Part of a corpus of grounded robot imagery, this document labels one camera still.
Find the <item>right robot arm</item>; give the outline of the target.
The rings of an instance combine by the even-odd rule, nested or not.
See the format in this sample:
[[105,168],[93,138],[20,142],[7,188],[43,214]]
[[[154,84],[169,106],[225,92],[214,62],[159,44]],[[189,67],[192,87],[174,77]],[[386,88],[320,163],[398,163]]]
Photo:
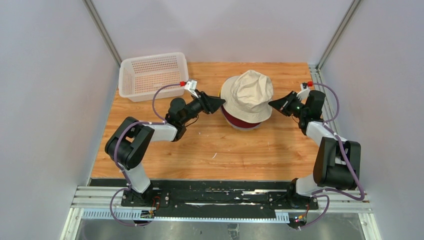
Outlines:
[[325,93],[307,90],[306,102],[292,91],[283,98],[268,104],[287,117],[298,118],[302,133],[318,145],[312,174],[293,179],[282,199],[294,209],[304,207],[318,198],[320,193],[340,193],[362,201],[365,193],[359,185],[361,145],[346,140],[329,128],[322,119]]

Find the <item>aluminium frame post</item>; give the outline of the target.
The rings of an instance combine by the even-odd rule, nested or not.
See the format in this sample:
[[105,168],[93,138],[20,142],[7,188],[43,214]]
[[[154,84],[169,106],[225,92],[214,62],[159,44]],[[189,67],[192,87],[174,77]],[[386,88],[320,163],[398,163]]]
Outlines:
[[104,24],[104,22],[102,21],[102,18],[94,4],[94,2],[92,0],[82,0],[83,4],[85,5],[93,23],[95,24],[98,32],[100,33],[106,47],[108,48],[113,60],[115,61],[116,65],[118,67],[121,66],[122,63],[122,58],[115,46],[115,44],[113,43],[113,40]]
[[362,2],[363,2],[362,0],[352,0],[350,2],[350,5],[349,5],[347,11],[345,12],[342,20],[340,21],[338,27],[336,28],[334,34],[332,35],[327,47],[325,48],[323,54],[321,55],[317,65],[315,67],[315,69],[318,72],[325,66],[325,64],[328,61],[329,57],[331,56],[334,48],[338,44],[340,38],[342,37],[343,33],[347,29],[350,21],[354,17],[357,9],[360,7]]

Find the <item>left aluminium frame post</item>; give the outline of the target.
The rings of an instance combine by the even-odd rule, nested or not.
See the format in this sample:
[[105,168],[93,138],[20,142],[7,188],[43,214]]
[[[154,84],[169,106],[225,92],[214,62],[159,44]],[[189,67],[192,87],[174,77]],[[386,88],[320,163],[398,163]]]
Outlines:
[[82,0],[83,4],[85,5],[93,23],[95,24],[98,32],[100,33],[106,47],[108,48],[113,60],[115,61],[116,65],[118,67],[121,66],[122,63],[122,58],[115,46],[115,44],[113,43],[113,40],[104,24],[104,22],[102,21],[102,18],[94,4],[94,2],[92,0]]

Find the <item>dark red hat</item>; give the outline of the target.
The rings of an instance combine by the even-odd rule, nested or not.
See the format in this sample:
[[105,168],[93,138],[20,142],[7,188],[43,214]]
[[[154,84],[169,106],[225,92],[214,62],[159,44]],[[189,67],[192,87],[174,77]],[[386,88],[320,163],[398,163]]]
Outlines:
[[249,123],[249,122],[243,121],[243,120],[241,120],[241,119],[238,119],[238,118],[236,118],[236,117],[232,116],[231,114],[229,114],[229,113],[225,110],[225,108],[224,108],[223,106],[221,106],[221,107],[220,107],[220,110],[221,110],[221,112],[222,112],[222,114],[223,114],[223,116],[224,116],[225,120],[226,120],[228,123],[232,123],[233,125],[236,125],[236,126],[238,126],[238,127],[248,128],[248,127],[250,127],[250,126],[255,126],[255,125],[257,125],[257,124],[261,123],[261,122],[257,122],[257,123]]

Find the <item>white plastic basket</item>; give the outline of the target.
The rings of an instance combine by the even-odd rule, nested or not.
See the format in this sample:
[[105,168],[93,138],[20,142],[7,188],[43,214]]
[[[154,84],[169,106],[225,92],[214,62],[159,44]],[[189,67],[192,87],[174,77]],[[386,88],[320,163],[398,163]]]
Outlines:
[[118,93],[132,102],[150,101],[160,88],[157,99],[180,97],[185,90],[180,82],[189,79],[188,65],[182,52],[127,58],[121,62]]

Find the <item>right aluminium frame post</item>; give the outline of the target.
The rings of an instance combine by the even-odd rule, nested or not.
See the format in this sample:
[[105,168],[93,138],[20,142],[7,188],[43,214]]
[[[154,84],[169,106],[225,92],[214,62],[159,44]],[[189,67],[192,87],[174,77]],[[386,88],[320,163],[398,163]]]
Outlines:
[[342,20],[340,21],[338,27],[336,28],[334,34],[332,35],[327,47],[325,48],[323,54],[321,55],[317,65],[315,67],[315,69],[318,72],[325,66],[325,64],[328,61],[329,57],[331,56],[334,48],[338,44],[340,38],[342,37],[343,33],[347,29],[350,21],[354,17],[357,9],[360,7],[362,2],[363,2],[362,0],[352,0],[350,2],[350,5],[349,5],[347,11],[345,12]]

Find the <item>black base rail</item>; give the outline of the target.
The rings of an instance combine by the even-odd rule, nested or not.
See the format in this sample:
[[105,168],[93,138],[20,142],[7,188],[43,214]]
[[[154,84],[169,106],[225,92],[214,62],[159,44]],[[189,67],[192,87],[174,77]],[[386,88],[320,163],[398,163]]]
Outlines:
[[287,181],[154,179],[144,193],[124,187],[124,180],[93,178],[79,186],[71,207],[85,219],[118,220],[126,225],[163,222],[287,224],[299,229],[329,214],[370,214],[358,191],[301,196]]

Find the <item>grey hat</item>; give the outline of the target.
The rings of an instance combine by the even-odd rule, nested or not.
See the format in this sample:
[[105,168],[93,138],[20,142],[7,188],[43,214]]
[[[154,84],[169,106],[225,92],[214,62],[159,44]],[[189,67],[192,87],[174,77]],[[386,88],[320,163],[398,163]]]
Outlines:
[[258,129],[262,124],[261,123],[259,123],[259,124],[257,124],[257,125],[255,125],[255,126],[249,126],[249,127],[239,127],[239,126],[236,126],[236,125],[234,125],[234,124],[232,124],[232,123],[228,123],[231,127],[233,127],[234,129],[236,129],[236,130],[238,130],[238,131],[244,131],[244,132],[246,132],[246,131],[252,131],[252,130],[255,130],[255,129]]

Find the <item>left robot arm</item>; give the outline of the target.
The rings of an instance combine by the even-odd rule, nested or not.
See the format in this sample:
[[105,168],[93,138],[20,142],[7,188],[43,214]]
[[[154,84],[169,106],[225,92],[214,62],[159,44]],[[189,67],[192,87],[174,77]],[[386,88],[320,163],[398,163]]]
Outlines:
[[188,122],[203,112],[213,114],[225,99],[209,96],[195,90],[196,96],[187,103],[183,98],[174,98],[162,122],[143,122],[127,117],[105,144],[104,151],[122,172],[127,181],[126,192],[134,193],[140,206],[149,206],[153,199],[153,186],[146,174],[142,160],[153,142],[177,142],[185,134]]

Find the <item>cream hat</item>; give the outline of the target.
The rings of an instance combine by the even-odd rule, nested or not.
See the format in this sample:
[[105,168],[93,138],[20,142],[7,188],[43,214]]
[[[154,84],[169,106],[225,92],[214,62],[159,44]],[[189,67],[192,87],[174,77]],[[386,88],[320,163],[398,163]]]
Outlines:
[[219,95],[225,100],[224,110],[243,122],[262,123],[272,115],[272,107],[269,105],[274,96],[272,80],[255,70],[228,78]]

